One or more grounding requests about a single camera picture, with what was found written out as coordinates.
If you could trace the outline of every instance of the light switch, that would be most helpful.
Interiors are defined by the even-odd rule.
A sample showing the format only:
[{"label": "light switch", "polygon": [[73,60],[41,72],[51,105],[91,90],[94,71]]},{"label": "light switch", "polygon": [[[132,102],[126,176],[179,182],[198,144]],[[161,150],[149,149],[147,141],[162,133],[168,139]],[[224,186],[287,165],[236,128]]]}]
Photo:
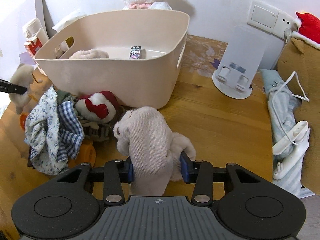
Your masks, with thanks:
[{"label": "light switch", "polygon": [[251,20],[261,23],[269,28],[273,28],[276,24],[277,15],[258,5],[254,6]]}]

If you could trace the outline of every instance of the white cable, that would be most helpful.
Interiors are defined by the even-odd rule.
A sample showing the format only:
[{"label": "white cable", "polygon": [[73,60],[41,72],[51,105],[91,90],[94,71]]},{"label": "white cable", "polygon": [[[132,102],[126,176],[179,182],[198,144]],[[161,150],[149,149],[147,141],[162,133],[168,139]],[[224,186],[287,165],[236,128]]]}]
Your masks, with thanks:
[{"label": "white cable", "polygon": [[292,79],[294,76],[295,76],[296,79],[297,79],[298,85],[299,85],[299,87],[300,87],[300,89],[301,89],[304,97],[301,97],[301,96],[298,96],[298,95],[294,95],[294,94],[292,94],[292,96],[294,96],[294,97],[296,97],[296,98],[300,98],[300,99],[305,100],[305,101],[307,101],[307,102],[310,101],[309,98],[307,98],[307,96],[306,96],[306,94],[305,94],[305,92],[304,92],[304,90],[303,90],[303,88],[302,88],[302,86],[301,86],[301,84],[300,84],[300,81],[299,81],[297,72],[293,71],[292,74],[290,75],[290,77],[281,85],[281,87],[279,87],[279,89],[277,90],[277,92],[274,94],[274,96],[272,97],[271,102],[272,102],[273,111],[274,111],[275,114],[276,114],[277,120],[278,120],[278,122],[279,122],[279,124],[280,124],[280,127],[281,127],[282,131],[285,133],[286,137],[288,138],[288,140],[289,140],[292,144],[294,144],[294,145],[299,145],[299,144],[301,144],[301,143],[303,142],[303,140],[301,140],[300,143],[295,143],[294,141],[292,141],[292,140],[289,138],[288,133],[284,130],[284,127],[282,126],[282,122],[281,122],[281,120],[280,120],[280,117],[279,117],[279,115],[278,115],[278,113],[277,113],[277,111],[276,111],[276,108],[275,108],[275,105],[274,105],[274,102],[273,102],[273,100],[275,99],[276,95],[291,81],[291,79]]}]

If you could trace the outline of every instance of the blue checkered fabric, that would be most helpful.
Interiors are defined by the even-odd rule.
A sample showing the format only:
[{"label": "blue checkered fabric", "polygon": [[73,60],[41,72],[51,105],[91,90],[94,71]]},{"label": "blue checkered fabric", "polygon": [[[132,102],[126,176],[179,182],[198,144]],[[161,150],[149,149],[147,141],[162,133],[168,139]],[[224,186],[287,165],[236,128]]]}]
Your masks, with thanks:
[{"label": "blue checkered fabric", "polygon": [[73,101],[63,102],[57,107],[57,111],[60,121],[60,145],[57,162],[65,159],[67,156],[71,159],[76,159],[84,139],[84,132],[81,123],[75,115]]}]

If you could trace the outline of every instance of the switch panel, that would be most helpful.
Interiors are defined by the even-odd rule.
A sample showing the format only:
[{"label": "switch panel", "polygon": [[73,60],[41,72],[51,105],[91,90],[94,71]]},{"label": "switch panel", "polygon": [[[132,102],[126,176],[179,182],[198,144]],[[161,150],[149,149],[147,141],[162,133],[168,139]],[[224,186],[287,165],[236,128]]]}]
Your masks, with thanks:
[{"label": "switch panel", "polygon": [[271,33],[276,24],[278,14],[279,9],[259,0],[252,0],[247,23]]}]

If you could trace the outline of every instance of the orange plastic object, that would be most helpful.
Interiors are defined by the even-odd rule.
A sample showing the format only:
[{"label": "orange plastic object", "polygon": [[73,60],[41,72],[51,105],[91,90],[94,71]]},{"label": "orange plastic object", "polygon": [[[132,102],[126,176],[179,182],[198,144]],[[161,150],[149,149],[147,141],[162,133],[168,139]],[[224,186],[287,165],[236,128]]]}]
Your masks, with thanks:
[{"label": "orange plastic object", "polygon": [[26,123],[27,116],[28,116],[27,113],[20,114],[19,124],[20,124],[21,129],[24,131],[25,131],[25,123]]},{"label": "orange plastic object", "polygon": [[81,163],[91,163],[93,167],[96,161],[96,150],[93,147],[93,141],[84,139],[78,157],[75,160],[69,159],[68,166],[69,168],[73,168],[74,166]]}]

